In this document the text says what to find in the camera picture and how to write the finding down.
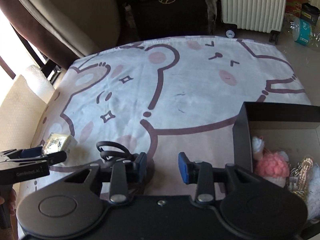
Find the black box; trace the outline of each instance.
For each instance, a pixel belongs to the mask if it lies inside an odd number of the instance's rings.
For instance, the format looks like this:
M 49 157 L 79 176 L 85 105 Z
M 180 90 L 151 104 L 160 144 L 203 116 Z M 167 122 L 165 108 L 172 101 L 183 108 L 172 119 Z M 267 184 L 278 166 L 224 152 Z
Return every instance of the black box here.
M 285 151 L 291 165 L 304 156 L 320 164 L 320 107 L 244 102 L 233 126 L 235 164 L 253 171 L 252 136 L 263 136 L 271 151 Z M 320 223 L 307 223 L 302 239 L 320 233 Z

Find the beige cushion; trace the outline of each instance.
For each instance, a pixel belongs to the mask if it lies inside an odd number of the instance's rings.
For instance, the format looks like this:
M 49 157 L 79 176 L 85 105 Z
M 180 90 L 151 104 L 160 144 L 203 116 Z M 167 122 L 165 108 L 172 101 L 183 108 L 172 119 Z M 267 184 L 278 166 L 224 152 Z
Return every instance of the beige cushion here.
M 120 33 L 116 0 L 29 0 L 83 55 L 114 47 Z

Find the pink yarn ball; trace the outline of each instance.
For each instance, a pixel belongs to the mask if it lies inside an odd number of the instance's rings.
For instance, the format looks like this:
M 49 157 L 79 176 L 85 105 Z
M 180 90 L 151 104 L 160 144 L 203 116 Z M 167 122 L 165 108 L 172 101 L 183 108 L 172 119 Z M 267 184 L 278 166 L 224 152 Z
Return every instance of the pink yarn ball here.
M 268 153 L 258 162 L 255 173 L 261 177 L 286 178 L 289 176 L 289 165 L 278 153 Z

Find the pink blush spot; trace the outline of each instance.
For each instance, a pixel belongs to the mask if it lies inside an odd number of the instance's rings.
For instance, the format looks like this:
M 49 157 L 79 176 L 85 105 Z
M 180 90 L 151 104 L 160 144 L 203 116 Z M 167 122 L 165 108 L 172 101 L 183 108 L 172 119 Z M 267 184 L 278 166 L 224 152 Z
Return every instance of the pink blush spot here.
M 117 75 L 119 75 L 122 72 L 122 70 L 123 70 L 123 65 L 120 64 L 120 65 L 116 66 L 115 70 L 111 74 L 111 78 L 114 78 Z
M 94 127 L 94 124 L 92 121 L 86 124 L 86 126 L 81 131 L 79 142 L 81 143 L 85 142 L 89 138 L 93 127 Z
M 116 140 L 116 142 L 125 146 L 131 154 L 134 153 L 134 150 L 137 147 L 137 139 L 132 135 L 125 135 L 125 136 L 119 137 Z
M 160 64 L 166 60 L 166 56 L 162 52 L 153 52 L 149 55 L 149 61 L 153 64 Z
M 228 84 L 229 86 L 235 86 L 238 83 L 236 78 L 228 71 L 220 70 L 219 76 L 220 76 L 221 80 L 223 82 L 225 82 L 226 84 Z
M 194 49 L 194 50 L 201 50 L 202 49 L 202 47 L 198 43 L 198 41 L 187 41 L 187 45 L 190 49 Z

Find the metal bolt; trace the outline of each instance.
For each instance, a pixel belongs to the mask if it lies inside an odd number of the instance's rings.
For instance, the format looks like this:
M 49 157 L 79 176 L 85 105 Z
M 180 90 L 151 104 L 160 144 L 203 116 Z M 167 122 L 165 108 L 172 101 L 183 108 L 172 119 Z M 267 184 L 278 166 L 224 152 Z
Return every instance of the metal bolt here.
M 127 197 L 122 194 L 114 194 L 110 197 L 110 200 L 114 203 L 122 203 L 127 200 Z
M 200 202 L 210 202 L 210 201 L 212 201 L 213 199 L 214 199 L 213 196 L 210 195 L 210 194 L 200 194 L 200 195 L 198 196 L 198 200 L 199 200 Z
M 162 206 L 165 205 L 167 202 L 166 202 L 165 200 L 159 200 L 157 203 L 158 203 L 159 206 L 162 207 Z

